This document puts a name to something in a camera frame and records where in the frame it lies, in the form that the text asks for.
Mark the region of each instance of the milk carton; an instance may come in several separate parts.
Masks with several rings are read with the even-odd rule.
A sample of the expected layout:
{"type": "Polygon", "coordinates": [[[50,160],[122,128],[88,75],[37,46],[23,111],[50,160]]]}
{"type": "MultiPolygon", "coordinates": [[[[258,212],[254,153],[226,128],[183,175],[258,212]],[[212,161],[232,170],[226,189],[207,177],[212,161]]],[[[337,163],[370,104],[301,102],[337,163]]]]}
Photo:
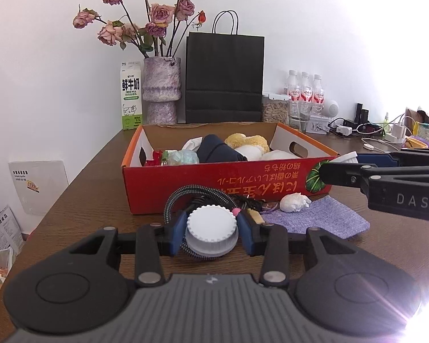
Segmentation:
{"type": "Polygon", "coordinates": [[[122,129],[136,129],[142,124],[141,68],[139,61],[121,64],[122,129]]]}

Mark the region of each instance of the white speaker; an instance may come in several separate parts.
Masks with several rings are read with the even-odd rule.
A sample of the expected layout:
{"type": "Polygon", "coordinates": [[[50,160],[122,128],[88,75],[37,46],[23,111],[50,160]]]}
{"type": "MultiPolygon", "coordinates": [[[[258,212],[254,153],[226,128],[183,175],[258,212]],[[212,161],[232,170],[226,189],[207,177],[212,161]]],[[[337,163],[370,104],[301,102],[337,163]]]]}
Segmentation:
{"type": "Polygon", "coordinates": [[[333,99],[325,99],[321,113],[326,117],[335,117],[339,114],[339,104],[333,99]]]}

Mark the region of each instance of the purple cloth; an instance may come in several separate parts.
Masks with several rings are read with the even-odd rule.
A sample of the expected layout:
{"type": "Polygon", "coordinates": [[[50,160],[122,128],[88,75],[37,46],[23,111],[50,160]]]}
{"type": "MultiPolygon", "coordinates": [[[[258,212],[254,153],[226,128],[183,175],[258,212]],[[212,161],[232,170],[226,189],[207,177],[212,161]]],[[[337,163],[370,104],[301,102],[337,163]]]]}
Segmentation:
{"type": "Polygon", "coordinates": [[[261,214],[267,223],[280,224],[289,233],[306,233],[308,227],[320,227],[342,239],[367,231],[370,223],[330,196],[313,201],[300,212],[275,210],[261,214]]]}

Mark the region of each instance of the yellow plush toy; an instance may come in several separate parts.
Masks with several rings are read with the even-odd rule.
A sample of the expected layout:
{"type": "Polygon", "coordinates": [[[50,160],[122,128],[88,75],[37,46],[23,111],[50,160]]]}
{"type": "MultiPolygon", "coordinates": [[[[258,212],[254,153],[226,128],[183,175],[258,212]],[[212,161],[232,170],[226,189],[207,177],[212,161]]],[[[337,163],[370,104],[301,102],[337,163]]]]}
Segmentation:
{"type": "Polygon", "coordinates": [[[260,135],[247,137],[245,134],[236,133],[230,135],[224,143],[241,153],[248,161],[260,160],[264,153],[270,151],[267,140],[260,135]]]}

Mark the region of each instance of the paper bag handle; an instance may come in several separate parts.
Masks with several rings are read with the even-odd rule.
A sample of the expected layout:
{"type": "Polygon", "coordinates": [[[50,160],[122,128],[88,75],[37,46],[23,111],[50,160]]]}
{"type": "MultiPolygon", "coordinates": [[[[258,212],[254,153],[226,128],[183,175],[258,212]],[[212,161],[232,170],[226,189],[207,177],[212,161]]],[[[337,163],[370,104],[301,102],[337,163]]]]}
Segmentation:
{"type": "Polygon", "coordinates": [[[225,14],[225,13],[229,13],[231,15],[232,18],[232,29],[231,29],[231,35],[234,32],[234,26],[235,26],[235,20],[234,20],[234,16],[232,15],[232,13],[235,14],[235,16],[237,17],[237,27],[235,30],[235,34],[238,35],[238,14],[235,10],[224,10],[218,13],[218,15],[216,15],[214,21],[213,21],[213,27],[211,28],[211,33],[216,33],[216,25],[218,24],[219,20],[221,19],[221,17],[225,14]]]}

